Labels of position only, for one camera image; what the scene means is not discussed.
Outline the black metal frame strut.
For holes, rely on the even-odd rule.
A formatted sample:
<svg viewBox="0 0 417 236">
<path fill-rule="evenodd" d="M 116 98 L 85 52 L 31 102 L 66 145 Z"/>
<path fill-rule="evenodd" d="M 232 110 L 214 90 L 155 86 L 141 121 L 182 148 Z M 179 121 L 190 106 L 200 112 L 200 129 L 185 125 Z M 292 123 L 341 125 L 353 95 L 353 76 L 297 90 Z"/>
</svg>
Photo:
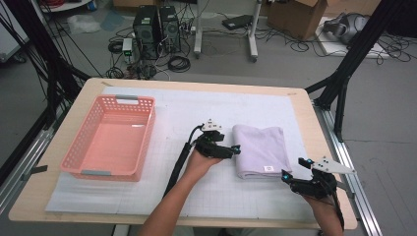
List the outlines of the black metal frame strut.
<svg viewBox="0 0 417 236">
<path fill-rule="evenodd" d="M 314 100 L 314 104 L 322 110 L 330 110 L 337 99 L 333 131 L 340 142 L 343 142 L 342 123 L 349 81 L 405 2 L 381 0 L 337 69 L 327 78 L 306 88 L 307 93 L 323 89 L 321 95 Z"/>
</svg>

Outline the white round table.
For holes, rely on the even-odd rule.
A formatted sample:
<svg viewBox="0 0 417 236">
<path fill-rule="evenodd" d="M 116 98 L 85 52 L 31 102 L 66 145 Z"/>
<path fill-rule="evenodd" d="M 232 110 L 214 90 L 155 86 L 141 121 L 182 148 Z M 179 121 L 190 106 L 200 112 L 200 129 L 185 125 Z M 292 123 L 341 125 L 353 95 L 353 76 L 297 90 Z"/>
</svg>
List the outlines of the white round table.
<svg viewBox="0 0 417 236">
<path fill-rule="evenodd" d="M 39 0 L 42 12 L 62 12 L 86 6 L 91 0 Z"/>
</svg>

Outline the large cardboard box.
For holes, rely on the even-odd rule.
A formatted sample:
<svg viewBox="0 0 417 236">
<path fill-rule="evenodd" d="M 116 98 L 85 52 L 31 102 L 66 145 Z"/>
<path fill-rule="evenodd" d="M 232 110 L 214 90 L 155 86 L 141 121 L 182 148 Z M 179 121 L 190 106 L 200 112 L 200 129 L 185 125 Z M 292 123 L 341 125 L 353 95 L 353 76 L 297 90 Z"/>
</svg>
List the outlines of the large cardboard box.
<svg viewBox="0 0 417 236">
<path fill-rule="evenodd" d="M 328 0 L 275 0 L 269 6 L 268 26 L 300 39 L 314 35 Z"/>
</svg>

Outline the white metal stand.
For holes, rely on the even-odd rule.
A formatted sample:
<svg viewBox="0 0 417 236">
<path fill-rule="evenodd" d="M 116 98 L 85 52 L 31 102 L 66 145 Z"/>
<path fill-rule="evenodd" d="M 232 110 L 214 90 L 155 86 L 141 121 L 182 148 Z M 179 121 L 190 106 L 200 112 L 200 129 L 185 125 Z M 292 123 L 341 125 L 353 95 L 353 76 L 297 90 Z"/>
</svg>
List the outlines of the white metal stand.
<svg viewBox="0 0 417 236">
<path fill-rule="evenodd" d="M 202 55 L 202 43 L 203 43 L 203 27 L 201 15 L 204 11 L 203 2 L 208 2 L 209 0 L 197 0 L 197 16 L 196 19 L 196 31 L 195 31 L 195 41 L 194 41 L 194 55 L 197 59 Z M 253 13 L 253 20 L 251 27 L 248 29 L 247 38 L 250 48 L 250 60 L 256 62 L 258 60 L 258 47 L 256 43 L 256 29 L 258 24 L 259 15 L 262 8 L 263 0 L 256 0 L 255 10 Z"/>
</svg>

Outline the flat black device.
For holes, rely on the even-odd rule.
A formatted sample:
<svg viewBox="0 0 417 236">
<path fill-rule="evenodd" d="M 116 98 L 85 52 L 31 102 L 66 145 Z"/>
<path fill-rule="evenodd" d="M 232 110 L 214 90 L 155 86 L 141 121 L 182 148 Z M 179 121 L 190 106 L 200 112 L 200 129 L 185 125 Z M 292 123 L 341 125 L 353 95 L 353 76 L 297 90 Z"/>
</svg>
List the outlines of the flat black device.
<svg viewBox="0 0 417 236">
<path fill-rule="evenodd" d="M 247 26 L 252 21 L 250 15 L 242 15 L 222 21 L 222 25 L 228 30 L 237 30 Z"/>
</svg>

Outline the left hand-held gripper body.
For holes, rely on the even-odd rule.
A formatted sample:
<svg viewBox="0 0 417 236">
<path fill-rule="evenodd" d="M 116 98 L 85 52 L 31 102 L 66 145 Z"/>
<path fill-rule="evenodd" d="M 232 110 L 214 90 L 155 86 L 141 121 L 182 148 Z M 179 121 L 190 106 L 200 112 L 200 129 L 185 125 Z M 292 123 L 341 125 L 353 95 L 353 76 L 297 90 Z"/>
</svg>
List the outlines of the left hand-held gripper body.
<svg viewBox="0 0 417 236">
<path fill-rule="evenodd" d="M 231 158 L 234 154 L 231 151 L 231 147 L 219 146 L 213 140 L 213 135 L 215 133 L 220 133 L 221 126 L 217 125 L 211 119 L 208 119 L 206 123 L 199 127 L 203 132 L 194 140 L 195 149 L 202 155 L 206 157 L 215 157 L 215 158 Z"/>
</svg>

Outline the pink plastic basket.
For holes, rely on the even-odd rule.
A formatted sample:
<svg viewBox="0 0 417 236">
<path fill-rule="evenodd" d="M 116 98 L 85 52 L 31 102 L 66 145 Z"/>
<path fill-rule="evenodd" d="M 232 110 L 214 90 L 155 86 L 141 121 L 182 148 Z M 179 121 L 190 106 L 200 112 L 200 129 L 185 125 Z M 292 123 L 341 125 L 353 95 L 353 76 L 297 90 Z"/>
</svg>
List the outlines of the pink plastic basket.
<svg viewBox="0 0 417 236">
<path fill-rule="evenodd" d="M 149 96 L 97 96 L 60 168 L 79 179 L 137 182 L 141 179 L 155 121 Z"/>
</svg>

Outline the small white power box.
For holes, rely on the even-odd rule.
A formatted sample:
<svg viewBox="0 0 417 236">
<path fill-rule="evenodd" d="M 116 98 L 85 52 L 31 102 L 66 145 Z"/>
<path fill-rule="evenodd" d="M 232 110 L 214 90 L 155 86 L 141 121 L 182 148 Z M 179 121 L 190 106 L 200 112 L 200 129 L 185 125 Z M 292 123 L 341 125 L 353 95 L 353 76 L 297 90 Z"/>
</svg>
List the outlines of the small white power box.
<svg viewBox="0 0 417 236">
<path fill-rule="evenodd" d="M 132 38 L 123 39 L 122 52 L 125 56 L 131 56 L 133 54 L 133 39 Z"/>
</svg>

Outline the aluminium rail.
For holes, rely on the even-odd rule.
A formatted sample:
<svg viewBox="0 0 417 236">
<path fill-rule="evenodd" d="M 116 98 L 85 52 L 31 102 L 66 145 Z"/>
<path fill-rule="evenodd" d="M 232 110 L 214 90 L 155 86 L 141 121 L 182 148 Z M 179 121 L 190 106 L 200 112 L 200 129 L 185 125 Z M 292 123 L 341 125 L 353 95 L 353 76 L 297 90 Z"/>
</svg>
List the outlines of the aluminium rail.
<svg viewBox="0 0 417 236">
<path fill-rule="evenodd" d="M 49 122 L 43 111 L 0 167 L 0 215 L 26 184 L 27 181 L 21 180 L 22 175 L 37 167 L 66 115 L 67 111 L 58 110 L 55 119 Z"/>
<path fill-rule="evenodd" d="M 329 146 L 330 150 L 333 152 L 334 159 L 349 168 L 354 168 L 353 161 L 345 142 L 341 142 L 333 131 L 335 119 L 331 112 L 322 110 L 316 105 L 314 105 L 314 110 L 322 124 L 325 135 L 329 139 Z M 367 199 L 358 174 L 342 174 L 341 179 L 342 183 L 347 188 L 348 199 L 353 204 L 355 218 L 361 225 L 361 229 L 364 231 L 365 235 L 383 236 L 381 227 Z"/>
</svg>

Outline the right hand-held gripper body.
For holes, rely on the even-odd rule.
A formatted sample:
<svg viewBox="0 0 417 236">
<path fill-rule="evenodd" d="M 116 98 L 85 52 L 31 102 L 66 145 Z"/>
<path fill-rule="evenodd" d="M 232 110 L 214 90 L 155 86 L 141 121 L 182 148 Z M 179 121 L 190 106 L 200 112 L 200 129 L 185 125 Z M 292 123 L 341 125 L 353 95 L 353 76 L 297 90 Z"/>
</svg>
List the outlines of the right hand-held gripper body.
<svg viewBox="0 0 417 236">
<path fill-rule="evenodd" d="M 318 161 L 314 161 L 312 168 L 309 170 L 312 172 L 310 180 L 293 178 L 293 182 L 289 186 L 292 192 L 315 199 L 322 199 L 336 192 L 334 173 L 356 173 L 354 169 L 325 156 Z"/>
</svg>

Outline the grey table clamp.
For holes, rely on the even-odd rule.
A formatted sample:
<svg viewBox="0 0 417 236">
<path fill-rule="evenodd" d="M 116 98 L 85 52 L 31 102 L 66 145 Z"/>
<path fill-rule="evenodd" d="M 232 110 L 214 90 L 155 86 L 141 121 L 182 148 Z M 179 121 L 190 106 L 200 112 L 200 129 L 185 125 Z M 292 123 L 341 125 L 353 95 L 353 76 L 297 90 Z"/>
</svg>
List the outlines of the grey table clamp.
<svg viewBox="0 0 417 236">
<path fill-rule="evenodd" d="M 355 194 L 349 189 L 349 187 L 346 184 L 336 181 L 336 186 L 342 189 L 349 199 L 354 199 Z"/>
<path fill-rule="evenodd" d="M 41 166 L 33 167 L 27 173 L 24 173 L 22 175 L 21 180 L 22 181 L 28 181 L 28 179 L 30 178 L 31 175 L 41 173 L 41 172 L 45 172 L 45 171 L 47 171 L 47 169 L 48 169 L 48 165 L 41 165 Z"/>
</svg>

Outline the white floor board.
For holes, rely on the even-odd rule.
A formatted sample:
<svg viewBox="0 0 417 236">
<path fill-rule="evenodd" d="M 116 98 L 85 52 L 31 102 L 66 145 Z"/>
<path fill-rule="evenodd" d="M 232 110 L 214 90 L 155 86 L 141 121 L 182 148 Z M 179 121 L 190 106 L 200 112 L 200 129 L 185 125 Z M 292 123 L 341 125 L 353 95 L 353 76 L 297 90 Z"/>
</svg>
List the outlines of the white floor board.
<svg viewBox="0 0 417 236">
<path fill-rule="evenodd" d="M 324 32 L 324 22 L 327 20 L 328 17 L 321 18 L 319 26 L 315 31 L 316 41 L 319 43 L 325 55 L 343 57 L 348 52 L 348 48 L 331 32 Z M 368 52 L 367 58 L 377 59 L 378 57 L 386 59 L 388 58 L 388 54 L 378 43 L 375 43 Z"/>
</svg>

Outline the person's right hand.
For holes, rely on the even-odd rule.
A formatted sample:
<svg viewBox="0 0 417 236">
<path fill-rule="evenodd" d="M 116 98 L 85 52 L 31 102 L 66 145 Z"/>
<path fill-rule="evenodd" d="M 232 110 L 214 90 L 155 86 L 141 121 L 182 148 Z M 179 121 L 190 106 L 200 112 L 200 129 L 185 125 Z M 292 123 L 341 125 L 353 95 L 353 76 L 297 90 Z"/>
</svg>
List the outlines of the person's right hand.
<svg viewBox="0 0 417 236">
<path fill-rule="evenodd" d="M 312 208 L 313 215 L 320 225 L 339 221 L 335 208 L 329 200 L 317 200 L 307 196 L 303 199 Z"/>
</svg>

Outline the clear plastic bag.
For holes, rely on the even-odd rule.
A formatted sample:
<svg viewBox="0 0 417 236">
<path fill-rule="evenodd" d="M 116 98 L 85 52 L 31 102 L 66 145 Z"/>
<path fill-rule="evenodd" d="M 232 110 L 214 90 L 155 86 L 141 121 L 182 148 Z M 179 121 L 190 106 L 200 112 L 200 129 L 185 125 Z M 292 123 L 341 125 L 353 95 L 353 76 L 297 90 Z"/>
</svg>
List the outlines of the clear plastic bag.
<svg viewBox="0 0 417 236">
<path fill-rule="evenodd" d="M 72 34 L 91 33 L 100 30 L 99 23 L 90 15 L 75 15 L 67 19 Z"/>
</svg>

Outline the large black computer tower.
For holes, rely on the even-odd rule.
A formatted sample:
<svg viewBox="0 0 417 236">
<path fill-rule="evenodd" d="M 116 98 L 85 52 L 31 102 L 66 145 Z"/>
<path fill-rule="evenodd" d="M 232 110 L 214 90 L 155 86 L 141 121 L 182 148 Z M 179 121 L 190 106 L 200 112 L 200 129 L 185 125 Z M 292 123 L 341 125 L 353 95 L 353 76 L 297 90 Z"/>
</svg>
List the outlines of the large black computer tower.
<svg viewBox="0 0 417 236">
<path fill-rule="evenodd" d="M 157 44 L 161 40 L 157 7 L 155 5 L 141 5 L 134 19 L 133 29 L 141 57 L 156 59 Z"/>
</svg>

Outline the person's left hand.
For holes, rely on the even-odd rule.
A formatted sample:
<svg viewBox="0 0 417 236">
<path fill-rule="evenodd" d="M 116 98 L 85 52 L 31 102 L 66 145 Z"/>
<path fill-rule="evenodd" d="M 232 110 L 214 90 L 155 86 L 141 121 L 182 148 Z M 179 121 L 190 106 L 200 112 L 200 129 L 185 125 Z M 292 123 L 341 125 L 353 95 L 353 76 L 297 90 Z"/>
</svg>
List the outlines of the person's left hand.
<svg viewBox="0 0 417 236">
<path fill-rule="evenodd" d="M 220 161 L 220 158 L 206 157 L 194 149 L 188 159 L 183 176 L 189 180 L 198 181 L 206 175 L 212 166 Z"/>
</svg>

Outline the lilac printed garment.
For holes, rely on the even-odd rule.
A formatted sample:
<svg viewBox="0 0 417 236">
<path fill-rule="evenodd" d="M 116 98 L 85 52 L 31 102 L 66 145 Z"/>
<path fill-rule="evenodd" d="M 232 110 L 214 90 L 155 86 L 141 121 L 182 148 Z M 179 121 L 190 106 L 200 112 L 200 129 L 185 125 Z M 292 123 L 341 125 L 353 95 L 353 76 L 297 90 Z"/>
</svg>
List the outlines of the lilac printed garment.
<svg viewBox="0 0 417 236">
<path fill-rule="evenodd" d="M 292 171 L 282 128 L 235 125 L 232 133 L 241 150 L 236 157 L 240 178 L 280 178 L 282 171 Z"/>
</svg>

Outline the slim black computer tower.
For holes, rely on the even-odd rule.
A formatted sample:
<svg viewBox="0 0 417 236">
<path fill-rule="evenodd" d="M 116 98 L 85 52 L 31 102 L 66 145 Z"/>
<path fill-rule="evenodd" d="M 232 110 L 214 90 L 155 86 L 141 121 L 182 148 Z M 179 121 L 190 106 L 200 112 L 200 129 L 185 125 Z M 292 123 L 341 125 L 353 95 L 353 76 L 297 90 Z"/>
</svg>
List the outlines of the slim black computer tower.
<svg viewBox="0 0 417 236">
<path fill-rule="evenodd" d="M 180 52 L 179 21 L 174 6 L 162 6 L 159 8 L 161 30 L 165 50 L 170 53 Z"/>
</svg>

